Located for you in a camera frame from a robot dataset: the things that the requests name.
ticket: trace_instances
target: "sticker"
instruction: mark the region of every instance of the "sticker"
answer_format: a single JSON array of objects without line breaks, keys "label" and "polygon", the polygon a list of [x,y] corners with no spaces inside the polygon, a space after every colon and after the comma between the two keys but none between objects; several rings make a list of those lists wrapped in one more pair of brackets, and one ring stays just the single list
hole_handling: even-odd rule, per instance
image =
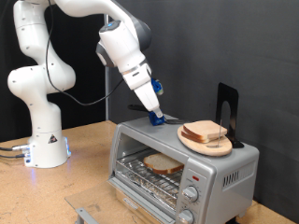
[{"label": "sticker", "polygon": [[138,208],[138,206],[136,206],[134,203],[132,203],[129,199],[124,198],[123,199],[127,204],[129,204],[134,210],[136,210]]},{"label": "sticker", "polygon": [[57,140],[57,138],[54,136],[54,134],[50,137],[50,140],[49,140],[49,144],[51,144],[51,143],[55,143],[55,142],[57,142],[58,140]]}]

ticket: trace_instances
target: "slice of bread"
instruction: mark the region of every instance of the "slice of bread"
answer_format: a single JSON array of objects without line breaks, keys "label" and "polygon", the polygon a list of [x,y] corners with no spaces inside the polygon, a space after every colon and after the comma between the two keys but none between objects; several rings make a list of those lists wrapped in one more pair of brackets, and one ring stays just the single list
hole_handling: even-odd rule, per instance
[{"label": "slice of bread", "polygon": [[227,134],[227,129],[214,123],[212,120],[201,120],[194,123],[185,123],[184,132],[200,140],[207,140],[219,137],[221,128],[221,136]]},{"label": "slice of bread", "polygon": [[163,153],[153,154],[143,159],[144,164],[158,175],[173,174],[184,168],[184,164]]},{"label": "slice of bread", "polygon": [[194,137],[188,133],[185,133],[184,131],[181,131],[181,135],[189,140],[192,140],[193,142],[198,142],[198,143],[209,143],[210,141],[217,139],[217,138],[207,138],[207,139],[201,140],[201,139]]}]

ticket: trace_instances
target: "wooden table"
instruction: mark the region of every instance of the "wooden table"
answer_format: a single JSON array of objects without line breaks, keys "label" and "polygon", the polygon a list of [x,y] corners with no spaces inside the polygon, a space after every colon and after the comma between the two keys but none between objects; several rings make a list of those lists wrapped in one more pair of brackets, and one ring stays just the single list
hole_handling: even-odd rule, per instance
[{"label": "wooden table", "polygon": [[[23,165],[23,159],[1,158],[0,224],[74,224],[77,213],[64,198],[107,180],[115,127],[111,121],[104,121],[64,130],[72,156],[64,165],[56,168],[27,168]],[[25,144],[27,139],[1,143],[0,147]],[[252,203],[247,214],[239,218],[238,222],[294,224],[256,202]]]}]

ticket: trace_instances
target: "cable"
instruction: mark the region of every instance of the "cable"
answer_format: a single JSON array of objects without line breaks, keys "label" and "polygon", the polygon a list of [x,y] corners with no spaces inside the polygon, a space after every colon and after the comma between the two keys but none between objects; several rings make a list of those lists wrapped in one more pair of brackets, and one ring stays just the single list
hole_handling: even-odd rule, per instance
[{"label": "cable", "polygon": [[2,158],[9,158],[9,159],[18,159],[18,158],[24,158],[25,155],[24,154],[20,154],[20,155],[14,156],[14,157],[7,157],[7,156],[0,155],[0,157],[2,157]]},{"label": "cable", "polygon": [[48,74],[48,79],[49,79],[49,82],[50,82],[50,85],[58,92],[60,93],[63,93],[64,95],[67,95],[68,97],[70,97],[71,99],[73,99],[76,103],[80,104],[80,105],[84,105],[84,106],[88,106],[88,105],[95,105],[97,103],[100,103],[101,101],[105,100],[107,97],[109,97],[119,86],[120,84],[122,84],[123,82],[123,79],[116,85],[116,87],[107,95],[107,96],[104,96],[103,98],[93,102],[93,103],[89,103],[89,104],[83,104],[82,102],[80,102],[79,100],[77,100],[74,96],[72,96],[71,94],[67,93],[67,92],[64,92],[64,91],[61,91],[59,90],[58,88],[56,88],[54,86],[54,84],[52,83],[51,79],[50,79],[50,72],[49,72],[49,68],[48,68],[48,51],[49,51],[49,45],[50,45],[50,37],[52,35],[52,31],[53,31],[53,27],[54,27],[54,16],[53,16],[53,9],[51,7],[51,3],[50,3],[50,0],[48,0],[49,2],[49,6],[50,6],[50,15],[51,15],[51,22],[52,22],[52,25],[51,25],[51,28],[50,28],[50,34],[49,34],[49,40],[48,40],[48,45],[47,45],[47,51],[46,51],[46,67],[47,67],[47,74]]},{"label": "cable", "polygon": [[10,1],[11,1],[11,0],[7,0],[6,5],[4,6],[4,9],[3,9],[3,12],[2,12],[2,15],[1,15],[1,18],[0,18],[0,30],[1,30],[1,27],[2,27],[2,26],[1,26],[1,24],[2,24],[2,20],[3,20],[4,16],[6,15],[7,7],[8,7],[8,5],[9,5]]},{"label": "cable", "polygon": [[1,151],[12,151],[12,148],[9,147],[0,147]]}]

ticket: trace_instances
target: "black stand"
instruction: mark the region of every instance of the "black stand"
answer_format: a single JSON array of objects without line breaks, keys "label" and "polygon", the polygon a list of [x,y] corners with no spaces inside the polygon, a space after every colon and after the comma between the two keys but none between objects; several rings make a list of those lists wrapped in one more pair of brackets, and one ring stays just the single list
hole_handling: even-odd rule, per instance
[{"label": "black stand", "polygon": [[222,105],[225,101],[229,104],[231,108],[230,116],[230,127],[228,133],[226,134],[227,138],[232,142],[233,148],[242,148],[244,145],[237,141],[235,138],[235,127],[236,127],[236,115],[237,115],[237,105],[239,100],[239,94],[237,90],[231,88],[223,83],[220,83],[218,86],[218,100],[217,100],[217,110],[216,110],[216,122],[221,123],[221,111]]},{"label": "black stand", "polygon": [[228,222],[226,222],[226,224],[239,224],[238,222],[236,222],[235,217],[232,218],[231,220],[229,220]]}]

